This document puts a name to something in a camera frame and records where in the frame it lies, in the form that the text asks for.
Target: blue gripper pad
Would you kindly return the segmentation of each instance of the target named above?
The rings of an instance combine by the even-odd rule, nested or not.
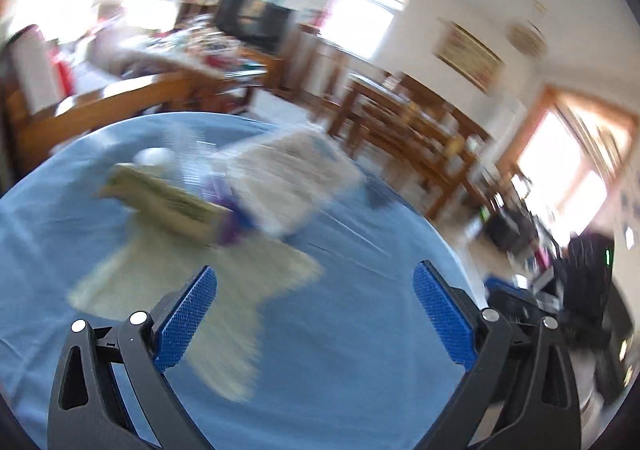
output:
[[[216,297],[218,279],[209,266],[205,266],[191,282],[156,332],[154,363],[160,372],[177,365],[184,356],[198,325]]]
[[[421,262],[414,270],[414,291],[453,362],[471,370],[478,354],[474,332],[452,298],[428,266]]]

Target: shelf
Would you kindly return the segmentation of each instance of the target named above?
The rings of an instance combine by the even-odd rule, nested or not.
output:
[[[215,7],[218,2],[201,2],[200,0],[181,0],[181,4],[199,5],[201,7]]]

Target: screw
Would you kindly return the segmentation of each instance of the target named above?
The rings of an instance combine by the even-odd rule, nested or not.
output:
[[[86,327],[86,322],[84,320],[76,320],[71,324],[71,330],[75,333],[79,333]]]
[[[545,324],[547,329],[557,329],[558,328],[558,320],[551,316],[545,316],[542,319],[542,323]]]
[[[129,317],[129,322],[131,322],[133,325],[140,325],[145,320],[146,320],[146,313],[144,311],[137,311]]]
[[[497,322],[498,318],[500,318],[500,315],[495,309],[485,309],[484,311],[482,311],[482,318],[484,318],[488,322]]]

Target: television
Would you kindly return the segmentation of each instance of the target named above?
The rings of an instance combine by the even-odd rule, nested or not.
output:
[[[277,54],[295,24],[293,9],[261,0],[221,0],[214,19],[223,33]]]

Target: red object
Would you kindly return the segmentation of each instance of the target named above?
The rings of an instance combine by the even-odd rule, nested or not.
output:
[[[540,268],[540,273],[546,271],[551,265],[551,257],[544,247],[537,248],[533,255],[536,257],[536,262]]]
[[[204,62],[209,65],[209,67],[219,67],[222,68],[226,65],[226,62],[222,61],[220,57],[210,54],[204,57]]]
[[[76,78],[68,62],[58,51],[50,51],[49,58],[55,70],[60,74],[60,84],[65,97],[73,96],[76,93]]]

